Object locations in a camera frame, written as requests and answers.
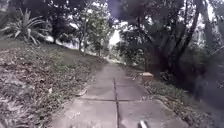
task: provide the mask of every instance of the sky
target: sky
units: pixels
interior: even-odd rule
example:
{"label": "sky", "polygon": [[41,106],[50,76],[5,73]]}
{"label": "sky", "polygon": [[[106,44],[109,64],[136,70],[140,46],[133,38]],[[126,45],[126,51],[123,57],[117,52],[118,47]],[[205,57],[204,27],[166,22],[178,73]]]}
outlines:
{"label": "sky", "polygon": [[110,38],[110,45],[116,45],[120,41],[119,30],[115,30],[113,36]]}

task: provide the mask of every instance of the grassy slope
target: grassy slope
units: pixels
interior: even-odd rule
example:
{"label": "grassy slope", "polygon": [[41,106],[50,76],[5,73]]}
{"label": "grassy slope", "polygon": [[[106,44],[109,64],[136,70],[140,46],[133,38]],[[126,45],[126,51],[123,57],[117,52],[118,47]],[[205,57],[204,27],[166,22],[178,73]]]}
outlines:
{"label": "grassy slope", "polygon": [[57,45],[0,40],[0,121],[44,127],[106,62]]}

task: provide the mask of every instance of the paved walkway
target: paved walkway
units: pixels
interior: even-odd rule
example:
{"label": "paved walkway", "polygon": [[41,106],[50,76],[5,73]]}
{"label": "paved walkway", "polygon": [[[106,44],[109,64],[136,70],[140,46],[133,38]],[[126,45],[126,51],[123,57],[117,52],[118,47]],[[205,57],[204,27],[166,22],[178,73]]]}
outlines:
{"label": "paved walkway", "polygon": [[186,124],[157,101],[141,100],[146,93],[116,64],[97,74],[87,94],[67,103],[56,114],[52,128],[137,128],[145,120],[150,128],[185,128]]}

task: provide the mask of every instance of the grass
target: grass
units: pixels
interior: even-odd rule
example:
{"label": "grass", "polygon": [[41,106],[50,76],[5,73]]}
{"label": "grass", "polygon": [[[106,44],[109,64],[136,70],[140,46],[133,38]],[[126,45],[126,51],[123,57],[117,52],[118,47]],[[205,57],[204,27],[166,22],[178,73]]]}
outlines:
{"label": "grass", "polygon": [[106,63],[58,45],[0,40],[0,121],[7,127],[46,127]]}
{"label": "grass", "polygon": [[[134,77],[135,80],[141,81],[139,73],[143,72],[142,70],[133,69],[122,64],[120,64],[120,66],[126,71],[127,76]],[[147,90],[147,99],[162,101],[164,105],[185,121],[190,128],[218,128],[218,124],[214,122],[211,115],[195,106],[195,102],[196,105],[199,103],[185,90],[165,84],[157,79],[157,77],[155,77],[153,81],[139,83],[144,85]]]}

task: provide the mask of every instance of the palm plant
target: palm plant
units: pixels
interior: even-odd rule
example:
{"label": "palm plant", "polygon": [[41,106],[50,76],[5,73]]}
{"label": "palm plant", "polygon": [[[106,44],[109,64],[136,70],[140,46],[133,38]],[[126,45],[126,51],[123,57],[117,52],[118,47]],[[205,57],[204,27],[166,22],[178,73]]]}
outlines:
{"label": "palm plant", "polygon": [[40,28],[40,25],[46,23],[41,20],[40,17],[31,18],[30,11],[22,12],[20,9],[20,15],[14,22],[9,22],[5,28],[0,30],[1,32],[7,33],[7,37],[20,38],[25,42],[32,41],[34,44],[40,44],[39,38],[44,38],[43,32],[46,29]]}

